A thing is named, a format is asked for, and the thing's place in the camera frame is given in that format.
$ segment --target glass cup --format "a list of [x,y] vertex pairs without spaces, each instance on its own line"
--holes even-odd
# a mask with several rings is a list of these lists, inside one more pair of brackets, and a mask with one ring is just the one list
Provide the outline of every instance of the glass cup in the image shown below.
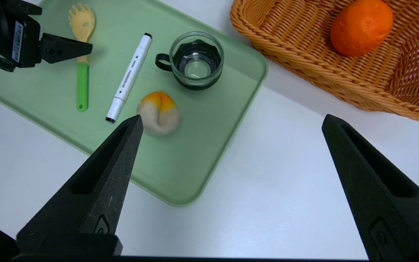
[[181,35],[172,44],[169,55],[159,53],[155,59],[158,68],[172,72],[181,85],[195,91],[215,84],[223,71],[223,63],[221,43],[205,32]]

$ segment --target woven basket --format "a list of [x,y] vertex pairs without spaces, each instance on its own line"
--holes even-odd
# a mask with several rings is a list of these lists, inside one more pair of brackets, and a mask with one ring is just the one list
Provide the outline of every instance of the woven basket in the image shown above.
[[339,99],[419,121],[419,0],[384,1],[394,27],[358,57],[340,55],[330,39],[353,0],[235,0],[231,22],[268,58]]

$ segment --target orange and white bun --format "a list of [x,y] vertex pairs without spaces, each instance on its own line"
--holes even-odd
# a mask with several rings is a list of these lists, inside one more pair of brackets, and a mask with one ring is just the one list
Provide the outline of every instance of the orange and white bun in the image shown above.
[[138,103],[137,114],[141,116],[146,132],[165,136],[180,125],[181,114],[176,103],[166,93],[154,92]]

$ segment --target black mug handle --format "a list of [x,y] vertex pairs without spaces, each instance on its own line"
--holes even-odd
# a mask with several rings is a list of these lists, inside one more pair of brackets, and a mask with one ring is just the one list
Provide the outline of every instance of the black mug handle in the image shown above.
[[156,64],[156,66],[158,66],[162,70],[166,70],[166,71],[172,72],[172,66],[166,65],[165,63],[162,63],[161,60],[167,61],[168,63],[171,63],[169,61],[169,55],[166,54],[166,53],[159,53],[159,54],[157,54],[156,55],[156,58],[155,58],[155,64]]

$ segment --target white marker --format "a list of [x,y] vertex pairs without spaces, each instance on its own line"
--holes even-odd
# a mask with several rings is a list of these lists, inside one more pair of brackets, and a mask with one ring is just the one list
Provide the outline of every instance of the white marker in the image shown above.
[[121,113],[122,107],[127,100],[127,96],[132,89],[133,82],[137,78],[138,71],[140,71],[141,65],[145,60],[145,56],[147,55],[148,48],[151,44],[151,35],[149,33],[145,33],[141,38],[140,44],[138,44],[135,53],[133,54],[132,60],[125,71],[124,77],[119,85],[119,88],[116,91],[116,94],[113,98],[113,103],[109,108],[108,114],[106,115],[106,121],[110,121],[111,123],[116,122],[119,113]]

